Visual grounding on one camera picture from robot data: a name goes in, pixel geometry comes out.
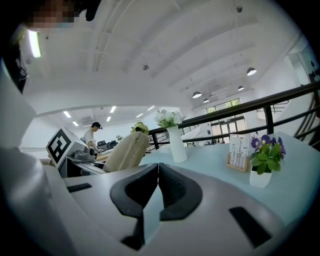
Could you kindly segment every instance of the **potted plant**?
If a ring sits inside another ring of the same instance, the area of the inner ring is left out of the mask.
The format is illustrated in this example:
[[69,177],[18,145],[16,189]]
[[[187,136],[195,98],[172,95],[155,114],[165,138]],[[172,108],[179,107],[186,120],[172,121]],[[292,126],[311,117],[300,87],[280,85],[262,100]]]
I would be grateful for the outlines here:
[[266,134],[261,137],[261,140],[254,138],[251,146],[255,152],[250,157],[252,164],[250,185],[264,188],[270,182],[272,170],[280,171],[286,150],[280,137],[277,141],[276,138],[271,139]]
[[123,137],[121,135],[117,135],[115,136],[115,139],[117,142],[120,142],[123,139]]
[[173,160],[181,163],[187,160],[187,154],[184,143],[178,131],[178,125],[182,123],[185,116],[181,116],[179,112],[167,112],[165,109],[157,111],[154,120],[160,127],[166,128],[169,133],[170,147]]

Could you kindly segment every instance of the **window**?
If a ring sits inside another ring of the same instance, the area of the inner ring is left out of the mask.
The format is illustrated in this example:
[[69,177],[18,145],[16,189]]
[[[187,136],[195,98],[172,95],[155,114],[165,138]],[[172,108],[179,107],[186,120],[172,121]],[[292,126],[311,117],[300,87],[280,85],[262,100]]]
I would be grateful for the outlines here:
[[[241,104],[240,99],[236,98],[215,106],[208,107],[206,111],[209,114],[219,110],[231,108],[240,104]],[[245,122],[245,116],[243,113],[232,115],[219,120],[211,121],[211,130],[212,130],[213,136],[217,136],[221,134],[236,133],[238,131],[243,131],[246,129],[247,127]],[[224,137],[223,140],[225,143],[230,142],[229,137]]]

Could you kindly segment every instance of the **wooden stand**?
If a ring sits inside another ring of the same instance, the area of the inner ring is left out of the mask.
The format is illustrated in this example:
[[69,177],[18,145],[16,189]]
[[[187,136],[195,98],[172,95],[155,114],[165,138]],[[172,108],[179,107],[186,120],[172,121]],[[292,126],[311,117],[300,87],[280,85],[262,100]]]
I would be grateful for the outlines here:
[[227,161],[226,161],[226,166],[230,167],[230,168],[233,168],[233,169],[236,169],[240,172],[243,172],[245,173],[247,170],[248,170],[248,167],[250,166],[250,157],[247,156],[246,159],[245,159],[245,164],[244,164],[244,168],[240,168],[240,167],[237,167],[237,166],[234,166],[232,164],[230,164],[230,154],[228,153],[227,157],[226,157]]

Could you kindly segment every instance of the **white ceiling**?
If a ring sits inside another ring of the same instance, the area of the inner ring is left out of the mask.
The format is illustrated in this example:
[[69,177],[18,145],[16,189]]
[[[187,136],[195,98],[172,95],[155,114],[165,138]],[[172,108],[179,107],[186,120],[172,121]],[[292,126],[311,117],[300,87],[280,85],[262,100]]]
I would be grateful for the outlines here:
[[[296,30],[271,0],[102,0],[94,21],[82,13],[70,28],[41,31],[38,59],[24,38],[25,95],[38,114],[106,103],[196,108],[211,93],[254,87]],[[192,99],[195,91],[203,96]]]
[[71,118],[65,116],[63,112],[47,115],[52,121],[60,126],[67,128],[75,128],[73,121],[76,121],[79,127],[90,127],[90,125],[82,125],[84,121],[92,120],[99,122],[102,126],[114,125],[124,122],[138,122],[147,115],[153,113],[158,107],[154,107],[148,111],[149,106],[117,106],[113,113],[110,113],[111,107],[96,107],[77,110],[69,110]]

